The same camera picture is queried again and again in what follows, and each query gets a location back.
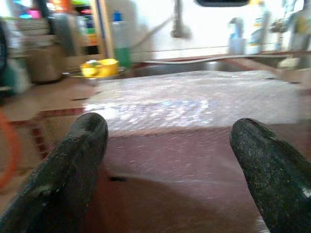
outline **kitchen sink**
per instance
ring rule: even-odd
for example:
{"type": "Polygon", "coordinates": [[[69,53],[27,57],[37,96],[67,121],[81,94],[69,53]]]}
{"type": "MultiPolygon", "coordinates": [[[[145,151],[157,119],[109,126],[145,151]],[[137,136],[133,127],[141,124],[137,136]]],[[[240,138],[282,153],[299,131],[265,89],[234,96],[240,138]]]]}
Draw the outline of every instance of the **kitchen sink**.
{"type": "Polygon", "coordinates": [[[244,71],[244,69],[224,61],[200,62],[182,65],[154,65],[137,68],[125,72],[124,78],[143,77],[151,75],[174,74],[188,71],[210,70],[210,71],[244,71]]]}
{"type": "MultiPolygon", "coordinates": [[[[278,68],[278,63],[284,60],[284,58],[282,57],[271,57],[271,58],[253,57],[250,59],[273,68],[278,68]]],[[[305,69],[310,67],[311,67],[311,56],[310,55],[299,56],[299,60],[295,69],[305,69]]]]}

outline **yellow bowl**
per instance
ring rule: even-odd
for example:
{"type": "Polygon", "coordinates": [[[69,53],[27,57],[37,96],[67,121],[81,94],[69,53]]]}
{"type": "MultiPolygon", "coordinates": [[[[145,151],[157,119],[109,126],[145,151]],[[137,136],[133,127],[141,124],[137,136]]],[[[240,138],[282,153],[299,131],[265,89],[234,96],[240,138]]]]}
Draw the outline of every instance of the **yellow bowl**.
{"type": "Polygon", "coordinates": [[[81,71],[86,78],[105,78],[118,74],[119,62],[117,60],[103,59],[98,62],[102,65],[95,67],[87,63],[81,65],[81,71]]]}

